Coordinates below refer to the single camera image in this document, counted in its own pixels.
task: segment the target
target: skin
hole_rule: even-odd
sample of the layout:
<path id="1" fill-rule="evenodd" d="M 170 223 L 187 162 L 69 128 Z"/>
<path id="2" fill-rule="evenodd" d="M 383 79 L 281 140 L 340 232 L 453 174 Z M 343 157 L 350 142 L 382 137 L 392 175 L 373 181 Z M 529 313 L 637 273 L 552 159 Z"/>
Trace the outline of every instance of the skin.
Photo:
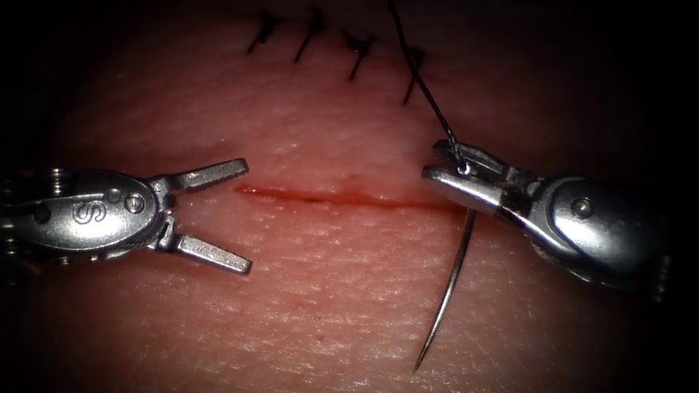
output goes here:
<path id="1" fill-rule="evenodd" d="M 246 158 L 249 174 L 181 195 L 175 216 L 179 233 L 244 255 L 253 270 L 237 277 L 150 250 L 48 269 L 4 293 L 12 381 L 86 392 L 628 384 L 645 306 L 544 262 L 521 232 L 485 215 L 411 375 L 465 209 L 419 178 L 443 132 L 417 86 L 401 104 L 410 75 L 383 3 L 318 5 L 331 22 L 299 64 L 303 3 L 266 4 L 286 19 L 251 55 L 259 6 L 128 15 L 71 94 L 45 164 L 149 177 Z M 460 140 L 540 175 L 657 171 L 643 160 L 653 147 L 643 108 L 616 69 L 594 67 L 607 63 L 593 31 L 535 9 L 461 7 L 399 4 Z M 546 44 L 532 25 L 557 28 L 559 41 Z M 379 37 L 352 82 L 357 55 L 340 28 Z"/>

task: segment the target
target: silver metal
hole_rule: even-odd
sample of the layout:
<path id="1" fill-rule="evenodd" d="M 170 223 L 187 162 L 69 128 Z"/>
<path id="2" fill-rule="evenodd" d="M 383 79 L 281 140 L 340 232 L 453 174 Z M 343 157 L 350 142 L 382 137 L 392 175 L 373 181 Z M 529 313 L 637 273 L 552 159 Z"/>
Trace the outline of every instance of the silver metal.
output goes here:
<path id="1" fill-rule="evenodd" d="M 459 147 L 470 174 L 459 172 L 442 140 L 433 151 L 449 164 L 424 167 L 427 184 L 459 205 L 519 227 L 543 258 L 585 281 L 636 287 L 644 266 L 668 248 L 666 219 L 641 195 L 579 176 L 539 178 L 480 149 Z"/>
<path id="2" fill-rule="evenodd" d="M 176 219 L 171 215 L 175 209 L 174 191 L 201 191 L 247 171 L 245 160 L 235 159 L 149 179 L 105 170 L 70 175 L 52 170 L 48 188 L 37 184 L 38 180 L 14 180 L 12 186 L 5 186 L 8 191 L 4 195 L 15 195 L 15 184 L 19 183 L 32 185 L 25 188 L 33 191 L 2 201 L 0 235 L 12 240 L 12 247 L 5 242 L 5 253 L 31 251 L 34 256 L 60 261 L 85 255 L 97 261 L 147 246 L 247 274 L 249 260 L 176 234 Z"/>
<path id="3" fill-rule="evenodd" d="M 422 345 L 422 350 L 420 355 L 417 357 L 417 362 L 415 362 L 415 367 L 413 367 L 413 373 L 417 371 L 427 354 L 427 350 L 432 345 L 432 341 L 437 335 L 437 330 L 439 325 L 441 325 L 444 315 L 446 314 L 446 307 L 449 305 L 451 300 L 451 295 L 454 293 L 454 288 L 457 286 L 457 280 L 459 278 L 459 273 L 461 272 L 462 266 L 464 266 L 464 259 L 466 258 L 466 251 L 468 250 L 468 243 L 471 239 L 471 233 L 473 232 L 473 223 L 475 222 L 475 210 L 469 209 L 466 213 L 466 220 L 464 222 L 464 232 L 461 237 L 461 242 L 459 243 L 459 249 L 457 251 L 457 256 L 454 258 L 454 266 L 451 268 L 451 274 L 449 275 L 449 281 L 446 283 L 446 289 L 444 290 L 444 295 L 442 296 L 442 301 L 439 303 L 439 309 L 435 315 L 435 320 L 432 323 L 430 332 L 427 334 L 427 338 L 424 340 Z"/>

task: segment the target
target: black suture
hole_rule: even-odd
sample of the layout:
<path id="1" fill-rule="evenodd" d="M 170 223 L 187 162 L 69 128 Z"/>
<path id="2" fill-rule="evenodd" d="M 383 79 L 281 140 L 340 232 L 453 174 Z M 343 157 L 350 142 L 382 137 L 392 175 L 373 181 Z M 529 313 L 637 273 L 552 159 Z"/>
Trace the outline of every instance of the black suture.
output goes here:
<path id="1" fill-rule="evenodd" d="M 449 141 L 451 150 L 454 152 L 454 157 L 457 159 L 457 166 L 460 166 L 462 163 L 464 163 L 464 161 L 462 159 L 461 152 L 458 149 L 457 137 L 454 135 L 454 132 L 451 131 L 449 123 L 446 122 L 444 115 L 442 115 L 442 112 L 439 110 L 439 107 L 437 106 L 437 103 L 432 94 L 430 94 L 427 85 L 424 83 L 424 81 L 422 81 L 422 78 L 417 73 L 417 69 L 415 67 L 415 64 L 413 63 L 413 59 L 410 56 L 410 49 L 408 48 L 408 45 L 406 43 L 406 38 L 403 35 L 403 26 L 400 24 L 398 11 L 395 8 L 393 0 L 388 0 L 388 10 L 393 15 L 393 20 L 395 22 L 395 30 L 398 33 L 398 41 L 400 42 L 400 48 L 403 50 L 403 55 L 406 57 L 408 67 L 410 68 L 410 71 L 412 72 L 415 81 L 420 86 L 422 94 L 424 94 L 424 97 L 427 98 L 427 102 L 430 103 L 432 109 L 435 111 L 435 114 L 437 115 L 437 118 L 439 119 L 439 122 L 442 124 L 442 128 L 446 133 L 446 138 Z"/>
<path id="2" fill-rule="evenodd" d="M 342 30 L 341 32 L 344 38 L 347 40 L 347 47 L 359 54 L 359 57 L 357 57 L 357 61 L 355 62 L 355 66 L 352 69 L 352 73 L 349 75 L 349 80 L 351 81 L 355 78 L 357 70 L 359 69 L 359 64 L 362 62 L 362 59 L 369 54 L 369 47 L 376 40 L 376 37 L 369 36 L 369 38 L 367 38 L 366 40 L 361 40 L 356 39 L 354 36 L 352 36 L 352 34 L 347 33 L 344 30 Z"/>
<path id="3" fill-rule="evenodd" d="M 306 35 L 306 38 L 301 43 L 299 51 L 296 53 L 296 57 L 293 59 L 295 63 L 298 63 L 301 59 L 301 54 L 306 49 L 308 42 L 311 41 L 311 37 L 313 36 L 313 34 L 325 28 L 325 18 L 323 17 L 323 11 L 321 11 L 317 7 L 311 7 L 311 12 L 313 13 L 313 20 L 311 20 L 311 24 L 309 25 L 308 35 Z"/>
<path id="4" fill-rule="evenodd" d="M 420 71 L 420 67 L 422 66 L 422 60 L 424 59 L 424 50 L 416 48 L 416 47 L 412 47 L 412 48 L 410 48 L 410 56 L 415 61 L 415 69 Z M 403 99 L 403 105 L 408 103 L 408 99 L 410 99 L 410 94 L 413 92 L 414 85 L 415 85 L 415 76 L 411 76 L 410 84 L 408 84 L 408 91 L 406 92 L 406 96 Z"/>
<path id="5" fill-rule="evenodd" d="M 275 25 L 277 25 L 277 23 L 280 20 L 278 17 L 271 16 L 270 13 L 266 10 L 262 11 L 261 16 L 262 26 L 260 27 L 260 31 L 257 33 L 257 36 L 255 36 L 255 39 L 248 47 L 247 53 L 251 53 L 255 48 L 255 44 L 257 44 L 258 42 L 260 44 L 264 44 L 265 42 L 267 42 L 269 35 L 272 34 L 272 32 L 275 29 Z"/>

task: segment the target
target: surgical needle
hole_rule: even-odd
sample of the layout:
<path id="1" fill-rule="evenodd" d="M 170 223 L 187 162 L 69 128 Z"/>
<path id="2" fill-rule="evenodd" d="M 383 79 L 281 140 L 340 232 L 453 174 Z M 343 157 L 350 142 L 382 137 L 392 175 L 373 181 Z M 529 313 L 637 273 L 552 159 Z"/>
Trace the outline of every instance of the surgical needle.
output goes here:
<path id="1" fill-rule="evenodd" d="M 424 345 L 422 346 L 420 356 L 418 356 L 417 362 L 415 362 L 415 367 L 413 368 L 413 373 L 415 373 L 415 371 L 417 371 L 417 368 L 420 367 L 420 363 L 422 363 L 424 356 L 427 354 L 427 350 L 430 348 L 430 345 L 432 344 L 432 340 L 435 339 L 435 335 L 437 334 L 437 329 L 439 328 L 439 325 L 442 323 L 442 319 L 444 319 L 444 314 L 446 313 L 446 307 L 449 305 L 449 301 L 451 300 L 451 295 L 454 293 L 454 287 L 456 287 L 456 285 L 457 285 L 457 279 L 459 278 L 459 272 L 461 271 L 461 267 L 464 265 L 464 258 L 466 256 L 466 249 L 468 249 L 468 242 L 471 239 L 471 232 L 473 231 L 473 222 L 474 221 L 475 221 L 475 210 L 469 209 L 468 213 L 466 213 L 466 220 L 464 222 L 464 233 L 461 237 L 461 243 L 459 244 L 459 250 L 457 251 L 457 256 L 454 259 L 454 267 L 451 268 L 451 275 L 449 276 L 449 281 L 446 284 L 446 289 L 444 290 L 444 295 L 442 296 L 442 302 L 439 305 L 439 311 L 437 311 L 437 315 L 435 315 L 435 320 L 434 320 L 434 322 L 432 322 L 432 328 L 430 329 L 430 334 L 427 335 L 427 338 L 424 341 Z"/>
<path id="2" fill-rule="evenodd" d="M 442 128 L 444 129 L 446 137 L 449 140 L 449 145 L 451 146 L 452 153 L 454 154 L 454 158 L 456 159 L 459 173 L 461 173 L 464 176 L 468 176 L 470 174 L 470 165 L 461 156 L 461 152 L 457 147 L 457 137 L 451 131 L 451 128 L 449 124 L 446 122 L 446 119 L 442 115 L 441 111 L 439 110 L 439 107 L 437 106 L 435 99 L 430 94 L 430 90 L 427 88 L 427 85 L 424 83 L 424 81 L 422 81 L 422 78 L 418 73 L 418 65 L 414 62 L 414 60 L 417 59 L 413 59 L 411 56 L 408 44 L 406 43 L 406 38 L 403 35 L 403 27 L 400 25 L 398 11 L 395 8 L 395 3 L 393 2 L 393 0 L 388 0 L 388 10 L 393 15 L 393 21 L 395 22 L 395 30 L 398 33 L 398 41 L 400 42 L 400 48 L 403 50 L 403 55 L 406 57 L 406 62 L 408 63 L 410 72 L 413 74 L 413 79 L 420 86 L 422 93 L 424 94 L 425 98 L 427 98 L 427 102 L 430 103 L 432 109 L 435 111 L 435 114 L 437 115 L 437 118 L 439 119 L 439 122 L 442 124 Z M 468 249 L 468 242 L 471 239 L 471 232 L 473 231 L 474 221 L 475 210 L 469 209 L 466 213 L 466 220 L 464 222 L 464 234 L 462 235 L 461 243 L 459 244 L 457 256 L 454 259 L 454 267 L 451 268 L 451 275 L 449 276 L 449 281 L 446 284 L 446 289 L 444 291 L 442 301 L 439 305 L 439 310 L 437 311 L 437 315 L 435 315 L 435 320 L 432 323 L 430 333 L 427 335 L 427 338 L 424 341 L 424 345 L 422 346 L 420 355 L 418 356 L 417 362 L 415 363 L 415 367 L 413 368 L 413 373 L 415 373 L 415 371 L 417 371 L 417 368 L 420 367 L 420 363 L 422 363 L 424 356 L 427 354 L 427 350 L 430 348 L 432 341 L 435 339 L 437 329 L 439 329 L 439 325 L 442 323 L 442 319 L 444 319 L 446 307 L 449 305 L 451 295 L 454 293 L 454 288 L 456 287 L 457 279 L 459 278 L 459 273 L 461 272 L 461 267 L 464 264 L 464 258 L 466 256 L 466 250 Z"/>

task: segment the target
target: red incision line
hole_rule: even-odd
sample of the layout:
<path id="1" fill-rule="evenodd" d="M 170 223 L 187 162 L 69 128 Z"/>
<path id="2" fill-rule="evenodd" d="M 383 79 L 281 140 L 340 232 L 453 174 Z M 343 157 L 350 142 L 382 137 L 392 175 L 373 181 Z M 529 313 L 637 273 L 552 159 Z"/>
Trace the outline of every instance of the red incision line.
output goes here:
<path id="1" fill-rule="evenodd" d="M 239 186 L 237 192 L 253 194 L 260 197 L 274 197 L 285 200 L 296 200 L 308 203 L 332 203 L 335 205 L 368 205 L 386 208 L 419 208 L 428 210 L 456 210 L 453 206 L 441 205 L 429 202 L 398 201 L 394 199 L 381 199 L 366 194 L 352 192 L 308 192 L 308 191 L 287 191 L 278 188 L 259 188 L 251 186 Z"/>

